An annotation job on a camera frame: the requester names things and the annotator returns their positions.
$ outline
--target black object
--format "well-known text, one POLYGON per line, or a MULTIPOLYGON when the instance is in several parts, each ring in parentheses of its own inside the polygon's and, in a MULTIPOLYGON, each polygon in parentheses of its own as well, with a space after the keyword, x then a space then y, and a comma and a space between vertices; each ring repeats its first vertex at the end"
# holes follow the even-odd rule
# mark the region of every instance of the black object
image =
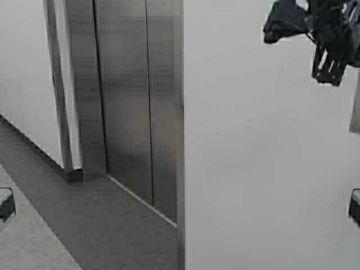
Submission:
POLYGON ((360 190, 354 190, 351 195, 349 216, 360 226, 360 190))
POLYGON ((266 44, 306 34, 316 44, 312 77, 339 86, 347 65, 360 67, 360 0, 296 0, 274 3, 263 29, 266 44))
POLYGON ((4 223, 7 222, 12 214, 16 213, 14 193, 11 188, 6 189, 10 191, 10 195, 4 201, 0 201, 0 220, 4 223))

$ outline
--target robotic arm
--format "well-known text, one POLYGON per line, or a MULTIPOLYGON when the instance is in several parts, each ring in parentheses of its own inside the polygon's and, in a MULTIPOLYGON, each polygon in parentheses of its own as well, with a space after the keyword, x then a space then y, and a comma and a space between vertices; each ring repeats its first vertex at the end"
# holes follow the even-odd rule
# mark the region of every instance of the robotic arm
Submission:
POLYGON ((277 0, 263 29, 266 44, 305 34, 315 43, 312 77, 339 86, 347 65, 360 68, 360 0, 277 0))

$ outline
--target gray floor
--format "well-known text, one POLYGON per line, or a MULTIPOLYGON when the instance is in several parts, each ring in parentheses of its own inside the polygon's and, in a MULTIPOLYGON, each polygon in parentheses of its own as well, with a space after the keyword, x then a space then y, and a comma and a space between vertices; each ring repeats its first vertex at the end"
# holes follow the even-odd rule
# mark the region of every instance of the gray floor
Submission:
POLYGON ((66 184, 2 123, 0 164, 84 270, 176 269, 176 229, 109 179, 66 184))
POLYGON ((0 187, 11 187, 17 215, 0 233, 0 269, 81 270, 0 165, 0 187))

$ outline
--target wall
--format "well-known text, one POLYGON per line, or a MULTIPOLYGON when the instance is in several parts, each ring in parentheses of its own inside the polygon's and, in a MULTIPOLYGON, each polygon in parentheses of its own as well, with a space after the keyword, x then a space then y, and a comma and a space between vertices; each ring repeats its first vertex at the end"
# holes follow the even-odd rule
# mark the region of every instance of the wall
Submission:
POLYGON ((63 166, 42 0, 0 8, 0 114, 63 166))
POLYGON ((358 266, 358 72, 318 85, 305 37, 263 44, 272 3, 184 2, 187 270, 358 266))

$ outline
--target stainless steel elevator door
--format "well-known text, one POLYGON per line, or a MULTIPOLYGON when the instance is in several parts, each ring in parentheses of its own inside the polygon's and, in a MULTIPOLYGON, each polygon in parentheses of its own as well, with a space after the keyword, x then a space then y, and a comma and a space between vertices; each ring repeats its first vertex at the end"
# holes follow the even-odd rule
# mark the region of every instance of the stainless steel elevator door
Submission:
POLYGON ((109 174, 176 221, 169 0, 95 0, 109 174))
POLYGON ((173 1, 147 0, 154 206, 176 221, 173 1))
POLYGON ((95 0, 108 173, 152 204, 145 0, 95 0))

